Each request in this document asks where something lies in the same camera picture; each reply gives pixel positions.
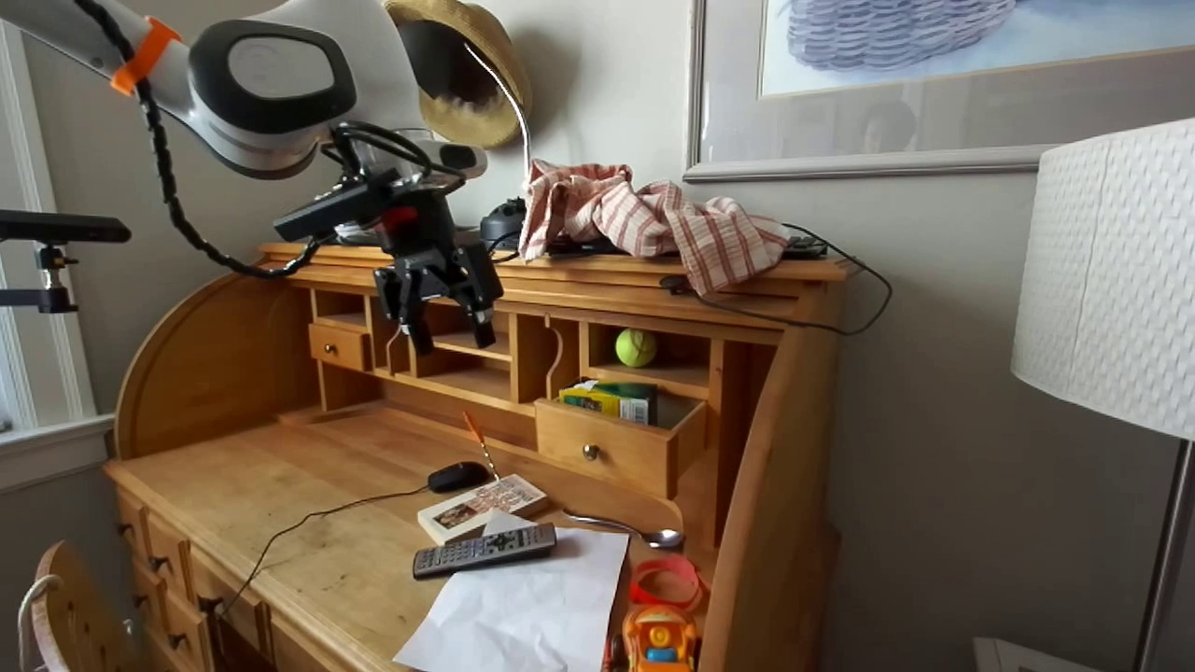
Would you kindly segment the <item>wooden roll-top desk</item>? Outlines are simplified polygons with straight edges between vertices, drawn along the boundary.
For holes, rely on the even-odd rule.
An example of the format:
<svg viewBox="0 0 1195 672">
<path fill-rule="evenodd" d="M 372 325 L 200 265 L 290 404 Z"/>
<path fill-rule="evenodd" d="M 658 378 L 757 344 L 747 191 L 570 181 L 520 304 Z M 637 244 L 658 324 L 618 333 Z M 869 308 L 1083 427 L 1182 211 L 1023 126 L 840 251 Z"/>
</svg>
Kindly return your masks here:
<svg viewBox="0 0 1195 672">
<path fill-rule="evenodd" d="M 417 514 L 435 469 L 482 459 L 564 508 L 686 534 L 707 595 L 699 672 L 815 672 L 839 534 L 825 514 L 847 259 L 785 259 L 713 294 L 676 259 L 500 264 L 497 340 L 474 346 L 456 304 L 425 310 L 418 358 L 385 318 L 375 248 L 329 248 L 292 279 L 235 273 L 186 297 L 125 374 L 116 456 L 117 534 L 131 545 L 134 605 L 151 656 L 189 668 L 165 635 L 167 584 L 147 566 L 147 514 L 174 525 L 270 612 L 274 671 L 400 672 L 393 656 L 443 584 L 415 581 L 431 544 Z M 373 369 L 311 358 L 308 324 L 370 335 Z M 654 332 L 644 369 L 615 360 L 623 329 Z M 560 468 L 539 454 L 535 401 L 581 379 L 656 385 L 705 401 L 706 447 L 676 497 Z"/>
</svg>

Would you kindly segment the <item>red checkered cloth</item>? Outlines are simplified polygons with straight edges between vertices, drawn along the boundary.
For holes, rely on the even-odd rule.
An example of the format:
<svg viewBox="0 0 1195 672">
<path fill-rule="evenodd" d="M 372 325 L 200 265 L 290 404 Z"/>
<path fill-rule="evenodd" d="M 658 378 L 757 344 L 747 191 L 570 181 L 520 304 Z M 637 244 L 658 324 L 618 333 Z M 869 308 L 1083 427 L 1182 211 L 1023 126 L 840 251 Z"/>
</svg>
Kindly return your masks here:
<svg viewBox="0 0 1195 672">
<path fill-rule="evenodd" d="M 692 203 L 670 181 L 633 187 L 626 165 L 533 161 L 519 255 L 532 262 L 550 243 L 605 238 L 632 257 L 678 253 L 700 295 L 721 292 L 780 263 L 790 234 L 750 216 L 730 197 Z"/>
</svg>

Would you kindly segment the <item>orange toy car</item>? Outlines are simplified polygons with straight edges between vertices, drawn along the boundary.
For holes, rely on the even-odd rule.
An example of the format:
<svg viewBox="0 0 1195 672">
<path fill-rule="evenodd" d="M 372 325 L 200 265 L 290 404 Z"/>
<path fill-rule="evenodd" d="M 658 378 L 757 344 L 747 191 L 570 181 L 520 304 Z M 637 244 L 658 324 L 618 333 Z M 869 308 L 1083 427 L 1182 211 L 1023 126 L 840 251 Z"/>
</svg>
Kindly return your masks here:
<svg viewBox="0 0 1195 672">
<path fill-rule="evenodd" d="M 695 672 L 695 618 L 670 605 L 636 605 L 623 622 L 627 672 Z"/>
</svg>

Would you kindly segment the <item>straw hat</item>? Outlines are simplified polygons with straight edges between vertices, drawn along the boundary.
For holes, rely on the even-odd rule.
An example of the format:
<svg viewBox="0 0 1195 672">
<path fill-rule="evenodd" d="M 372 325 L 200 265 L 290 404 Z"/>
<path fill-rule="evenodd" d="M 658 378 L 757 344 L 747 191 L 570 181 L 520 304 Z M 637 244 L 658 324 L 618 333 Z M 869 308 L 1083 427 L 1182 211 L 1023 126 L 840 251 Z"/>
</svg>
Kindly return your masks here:
<svg viewBox="0 0 1195 672">
<path fill-rule="evenodd" d="M 464 0 L 384 0 L 384 8 L 400 31 L 433 132 L 483 149 L 520 136 L 532 85 L 500 19 Z"/>
</svg>

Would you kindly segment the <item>framed picture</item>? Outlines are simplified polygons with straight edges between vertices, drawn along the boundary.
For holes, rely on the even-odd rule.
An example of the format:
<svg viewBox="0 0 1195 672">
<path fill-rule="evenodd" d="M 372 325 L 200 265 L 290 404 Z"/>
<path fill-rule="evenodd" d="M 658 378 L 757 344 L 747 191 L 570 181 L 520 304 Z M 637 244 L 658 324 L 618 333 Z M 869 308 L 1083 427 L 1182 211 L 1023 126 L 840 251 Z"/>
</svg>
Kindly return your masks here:
<svg viewBox="0 0 1195 672">
<path fill-rule="evenodd" d="M 692 0 L 692 183 L 1032 171 L 1195 118 L 1195 0 Z"/>
</svg>

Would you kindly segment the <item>metal spoon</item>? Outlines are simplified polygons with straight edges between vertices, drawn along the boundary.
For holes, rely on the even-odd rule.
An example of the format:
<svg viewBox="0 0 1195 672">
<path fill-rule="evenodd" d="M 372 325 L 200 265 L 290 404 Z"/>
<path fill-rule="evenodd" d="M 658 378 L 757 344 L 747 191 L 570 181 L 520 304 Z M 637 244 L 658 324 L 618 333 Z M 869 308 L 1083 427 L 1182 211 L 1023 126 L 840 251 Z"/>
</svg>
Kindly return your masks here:
<svg viewBox="0 0 1195 672">
<path fill-rule="evenodd" d="M 637 537 L 637 539 L 643 540 L 643 543 L 645 543 L 649 548 L 662 550 L 662 552 L 678 552 L 679 549 L 684 546 L 684 533 L 678 530 L 664 529 L 644 531 L 606 517 L 583 515 L 580 513 L 572 513 L 572 511 L 566 511 L 566 508 L 564 508 L 563 514 L 571 519 L 572 523 L 598 525 L 612 530 L 625 531 Z"/>
</svg>

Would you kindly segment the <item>black computer mouse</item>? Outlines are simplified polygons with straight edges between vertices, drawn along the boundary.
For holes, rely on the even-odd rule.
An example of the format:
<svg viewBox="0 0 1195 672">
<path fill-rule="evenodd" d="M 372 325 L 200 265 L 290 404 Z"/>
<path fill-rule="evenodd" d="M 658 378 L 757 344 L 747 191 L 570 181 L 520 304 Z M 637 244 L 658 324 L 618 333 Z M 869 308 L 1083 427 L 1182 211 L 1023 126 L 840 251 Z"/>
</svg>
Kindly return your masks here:
<svg viewBox="0 0 1195 672">
<path fill-rule="evenodd" d="M 494 481 L 494 472 L 479 462 L 456 462 L 435 469 L 427 477 L 427 488 L 435 494 L 461 491 Z"/>
</svg>

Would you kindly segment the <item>green yellow crayon box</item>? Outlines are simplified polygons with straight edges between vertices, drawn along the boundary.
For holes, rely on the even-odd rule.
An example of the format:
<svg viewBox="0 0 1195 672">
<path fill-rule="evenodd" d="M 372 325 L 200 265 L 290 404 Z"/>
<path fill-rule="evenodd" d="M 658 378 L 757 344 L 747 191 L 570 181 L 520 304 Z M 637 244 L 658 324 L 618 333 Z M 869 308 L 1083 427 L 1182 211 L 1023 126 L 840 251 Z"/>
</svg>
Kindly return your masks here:
<svg viewBox="0 0 1195 672">
<path fill-rule="evenodd" d="M 592 413 L 623 419 L 631 424 L 657 424 L 658 387 L 633 381 L 581 379 L 563 387 L 556 396 L 559 403 Z"/>
</svg>

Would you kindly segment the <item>white card box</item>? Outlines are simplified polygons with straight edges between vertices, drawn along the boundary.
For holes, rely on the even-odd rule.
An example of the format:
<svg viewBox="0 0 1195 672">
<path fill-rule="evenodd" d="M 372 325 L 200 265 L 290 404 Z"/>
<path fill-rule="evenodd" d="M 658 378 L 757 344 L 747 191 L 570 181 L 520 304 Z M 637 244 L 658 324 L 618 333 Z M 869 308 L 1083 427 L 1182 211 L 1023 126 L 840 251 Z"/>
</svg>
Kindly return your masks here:
<svg viewBox="0 0 1195 672">
<path fill-rule="evenodd" d="M 538 485 L 520 475 L 508 475 L 423 508 L 417 523 L 437 545 L 445 545 L 482 534 L 495 513 L 534 515 L 550 505 L 550 497 Z"/>
</svg>

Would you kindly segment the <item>orange pen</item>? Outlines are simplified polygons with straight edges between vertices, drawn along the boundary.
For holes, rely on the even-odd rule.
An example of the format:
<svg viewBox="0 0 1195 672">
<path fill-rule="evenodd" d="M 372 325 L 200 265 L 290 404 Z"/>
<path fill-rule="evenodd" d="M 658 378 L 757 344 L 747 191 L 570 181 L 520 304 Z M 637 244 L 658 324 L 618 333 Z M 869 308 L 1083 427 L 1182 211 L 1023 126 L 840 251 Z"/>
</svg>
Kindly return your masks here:
<svg viewBox="0 0 1195 672">
<path fill-rule="evenodd" d="M 482 446 L 482 452 L 485 458 L 490 475 L 492 476 L 495 482 L 500 482 L 500 478 L 502 477 L 500 477 L 500 472 L 497 471 L 492 456 L 490 454 L 489 445 L 486 442 L 486 438 L 483 430 L 479 428 L 477 422 L 474 422 L 472 413 L 467 413 L 467 410 L 464 410 L 462 419 L 465 421 L 465 424 L 467 426 L 467 429 L 470 430 L 470 434 L 474 436 L 474 442 L 478 442 L 478 445 Z"/>
</svg>

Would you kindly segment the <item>red wristband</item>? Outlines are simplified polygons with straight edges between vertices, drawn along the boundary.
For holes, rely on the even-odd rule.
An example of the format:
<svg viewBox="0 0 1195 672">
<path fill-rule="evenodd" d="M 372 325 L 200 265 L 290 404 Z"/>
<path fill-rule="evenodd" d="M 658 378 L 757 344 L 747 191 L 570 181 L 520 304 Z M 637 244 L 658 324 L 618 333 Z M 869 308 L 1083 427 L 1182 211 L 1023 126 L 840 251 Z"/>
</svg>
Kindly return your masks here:
<svg viewBox="0 0 1195 672">
<path fill-rule="evenodd" d="M 676 578 L 687 588 L 686 595 L 670 598 L 663 593 L 649 589 L 649 579 L 656 575 Z M 676 607 L 684 611 L 695 611 L 700 607 L 709 586 L 704 582 L 693 563 L 682 554 L 666 554 L 652 560 L 637 563 L 630 578 L 630 600 L 635 604 L 652 605 L 652 607 Z"/>
</svg>

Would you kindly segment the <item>window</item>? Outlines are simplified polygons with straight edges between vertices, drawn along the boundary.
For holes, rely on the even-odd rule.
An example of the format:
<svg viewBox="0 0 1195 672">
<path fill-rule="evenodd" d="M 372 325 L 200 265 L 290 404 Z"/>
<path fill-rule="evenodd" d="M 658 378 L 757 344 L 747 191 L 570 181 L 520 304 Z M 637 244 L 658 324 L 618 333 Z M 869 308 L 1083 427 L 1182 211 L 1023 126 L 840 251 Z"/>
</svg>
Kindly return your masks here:
<svg viewBox="0 0 1195 672">
<path fill-rule="evenodd" d="M 22 31 L 0 22 L 0 209 L 54 212 Z M 111 415 L 94 396 L 76 314 L 0 307 L 0 494 L 97 468 Z"/>
</svg>

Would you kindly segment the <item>yellow tennis ball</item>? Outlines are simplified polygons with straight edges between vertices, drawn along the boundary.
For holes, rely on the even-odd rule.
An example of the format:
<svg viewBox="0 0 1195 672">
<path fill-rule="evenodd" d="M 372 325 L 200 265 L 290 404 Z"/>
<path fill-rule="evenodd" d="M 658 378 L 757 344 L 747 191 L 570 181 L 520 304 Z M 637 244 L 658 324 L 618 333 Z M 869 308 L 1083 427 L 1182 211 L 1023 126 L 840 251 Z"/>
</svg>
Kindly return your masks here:
<svg viewBox="0 0 1195 672">
<path fill-rule="evenodd" d="M 623 329 L 614 341 L 615 360 L 629 369 L 644 369 L 657 356 L 658 340 L 654 332 Z"/>
</svg>

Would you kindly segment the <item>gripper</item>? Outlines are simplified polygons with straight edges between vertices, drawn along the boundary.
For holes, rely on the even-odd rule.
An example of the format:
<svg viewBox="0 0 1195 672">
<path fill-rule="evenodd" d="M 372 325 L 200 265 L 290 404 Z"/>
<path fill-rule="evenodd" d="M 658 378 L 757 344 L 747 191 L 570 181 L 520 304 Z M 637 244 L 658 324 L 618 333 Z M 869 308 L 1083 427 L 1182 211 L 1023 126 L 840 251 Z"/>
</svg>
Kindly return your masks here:
<svg viewBox="0 0 1195 672">
<path fill-rule="evenodd" d="M 474 346 L 497 340 L 494 305 L 503 286 L 482 242 L 458 242 L 456 225 L 443 193 L 418 189 L 402 194 L 376 224 L 376 237 L 388 267 L 373 271 L 376 298 L 415 355 L 429 356 L 434 340 L 424 306 L 437 297 L 435 287 L 461 287 L 456 298 L 468 318 Z"/>
</svg>

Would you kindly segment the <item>grey remote control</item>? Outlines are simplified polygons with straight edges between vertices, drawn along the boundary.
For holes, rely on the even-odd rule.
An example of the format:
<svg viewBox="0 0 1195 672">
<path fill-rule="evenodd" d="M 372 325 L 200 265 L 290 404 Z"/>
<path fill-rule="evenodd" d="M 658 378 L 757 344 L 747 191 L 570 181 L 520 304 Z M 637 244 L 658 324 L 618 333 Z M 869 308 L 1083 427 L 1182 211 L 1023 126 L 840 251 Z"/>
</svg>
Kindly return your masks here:
<svg viewBox="0 0 1195 672">
<path fill-rule="evenodd" d="M 556 529 L 550 523 L 488 533 L 478 539 L 452 540 L 415 552 L 413 579 L 452 578 L 461 572 L 541 560 L 554 552 L 554 546 Z"/>
</svg>

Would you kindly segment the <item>white paper sheet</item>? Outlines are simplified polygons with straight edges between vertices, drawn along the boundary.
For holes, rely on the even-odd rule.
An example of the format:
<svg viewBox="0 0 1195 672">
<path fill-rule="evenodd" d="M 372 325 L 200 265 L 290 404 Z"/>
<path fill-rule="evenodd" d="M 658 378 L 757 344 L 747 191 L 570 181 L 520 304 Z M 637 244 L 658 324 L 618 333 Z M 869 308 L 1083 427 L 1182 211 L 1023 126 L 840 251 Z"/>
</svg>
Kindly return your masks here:
<svg viewBox="0 0 1195 672">
<path fill-rule="evenodd" d="M 601 672 L 629 538 L 556 529 L 554 552 L 449 578 L 394 655 L 421 672 Z"/>
</svg>

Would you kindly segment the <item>silver gooseneck desk lamp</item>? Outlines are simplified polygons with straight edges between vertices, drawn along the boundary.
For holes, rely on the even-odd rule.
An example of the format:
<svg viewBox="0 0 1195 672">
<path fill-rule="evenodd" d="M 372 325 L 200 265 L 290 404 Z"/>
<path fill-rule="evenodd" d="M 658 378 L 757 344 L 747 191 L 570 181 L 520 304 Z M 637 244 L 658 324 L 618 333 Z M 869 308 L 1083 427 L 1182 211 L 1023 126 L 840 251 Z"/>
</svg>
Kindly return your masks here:
<svg viewBox="0 0 1195 672">
<path fill-rule="evenodd" d="M 468 51 L 470 56 L 474 59 L 474 63 L 482 65 L 482 68 L 486 71 L 490 77 L 492 77 L 497 88 L 500 88 L 500 92 L 504 94 L 507 103 L 511 106 L 513 114 L 515 115 L 519 124 L 522 143 L 521 193 L 517 197 L 508 198 L 503 204 L 500 204 L 500 207 L 495 207 L 488 216 L 482 218 L 482 225 L 479 225 L 482 242 L 486 243 L 490 253 L 500 250 L 500 248 L 508 248 L 511 253 L 508 255 L 507 259 L 517 259 L 519 242 L 521 242 L 523 224 L 527 216 L 526 196 L 531 193 L 529 189 L 532 182 L 533 161 L 531 132 L 523 106 L 521 106 L 517 102 L 511 88 L 509 88 L 503 77 L 500 75 L 500 71 L 497 71 L 495 65 L 489 65 L 486 60 L 482 57 L 482 54 L 474 50 L 474 47 L 470 45 L 467 42 L 465 43 L 465 50 Z"/>
</svg>

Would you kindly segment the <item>small open wooden drawer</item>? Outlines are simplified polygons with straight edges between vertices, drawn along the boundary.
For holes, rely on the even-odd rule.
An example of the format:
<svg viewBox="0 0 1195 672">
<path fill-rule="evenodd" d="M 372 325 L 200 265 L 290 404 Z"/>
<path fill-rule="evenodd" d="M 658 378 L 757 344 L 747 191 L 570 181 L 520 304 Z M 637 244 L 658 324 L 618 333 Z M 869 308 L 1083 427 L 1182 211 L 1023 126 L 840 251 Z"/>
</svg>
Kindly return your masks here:
<svg viewBox="0 0 1195 672">
<path fill-rule="evenodd" d="M 707 409 L 705 401 L 664 395 L 657 427 L 539 399 L 537 448 L 560 468 L 673 500 L 682 475 L 705 451 Z M 584 459 L 582 448 L 589 442 L 601 447 L 598 462 Z"/>
</svg>

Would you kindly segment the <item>wooden chair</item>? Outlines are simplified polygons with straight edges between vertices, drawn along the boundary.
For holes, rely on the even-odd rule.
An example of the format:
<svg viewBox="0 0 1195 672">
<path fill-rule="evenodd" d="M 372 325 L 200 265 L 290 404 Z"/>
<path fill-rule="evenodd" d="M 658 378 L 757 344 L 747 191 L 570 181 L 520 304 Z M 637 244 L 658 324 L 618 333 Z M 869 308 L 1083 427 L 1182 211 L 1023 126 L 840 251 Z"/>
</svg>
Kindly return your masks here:
<svg viewBox="0 0 1195 672">
<path fill-rule="evenodd" d="M 135 639 L 68 540 L 42 554 L 17 630 L 18 672 L 142 672 Z"/>
</svg>

